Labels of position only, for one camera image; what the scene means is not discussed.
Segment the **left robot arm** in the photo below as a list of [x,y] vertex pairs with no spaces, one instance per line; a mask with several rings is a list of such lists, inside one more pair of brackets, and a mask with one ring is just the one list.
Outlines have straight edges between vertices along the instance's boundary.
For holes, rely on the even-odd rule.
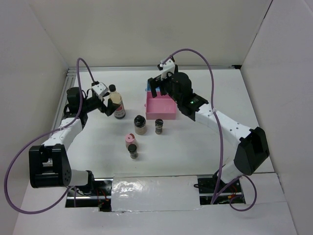
[[99,110],[107,116],[119,107],[109,98],[109,88],[102,82],[93,84],[91,97],[84,97],[78,87],[67,90],[67,104],[63,110],[61,124],[42,145],[29,150],[29,175],[33,188],[68,187],[72,178],[67,150],[75,137],[84,129],[88,113]]

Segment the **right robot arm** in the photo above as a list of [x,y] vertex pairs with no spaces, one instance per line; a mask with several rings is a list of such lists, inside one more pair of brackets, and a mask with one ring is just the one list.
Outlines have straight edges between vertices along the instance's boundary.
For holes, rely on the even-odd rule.
[[215,190],[226,191],[233,179],[244,174],[252,175],[268,158],[269,147],[264,130],[244,126],[212,108],[205,98],[193,92],[187,74],[169,72],[166,76],[148,79],[148,84],[152,97],[157,96],[156,89],[159,89],[161,95],[171,97],[183,115],[222,134],[223,139],[236,148],[234,160],[216,172]]

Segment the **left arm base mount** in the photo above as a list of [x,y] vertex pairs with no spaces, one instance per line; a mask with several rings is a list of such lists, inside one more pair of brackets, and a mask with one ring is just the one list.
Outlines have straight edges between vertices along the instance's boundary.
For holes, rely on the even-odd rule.
[[112,211],[113,179],[93,179],[89,185],[72,188],[66,197],[66,208],[94,208],[100,212]]

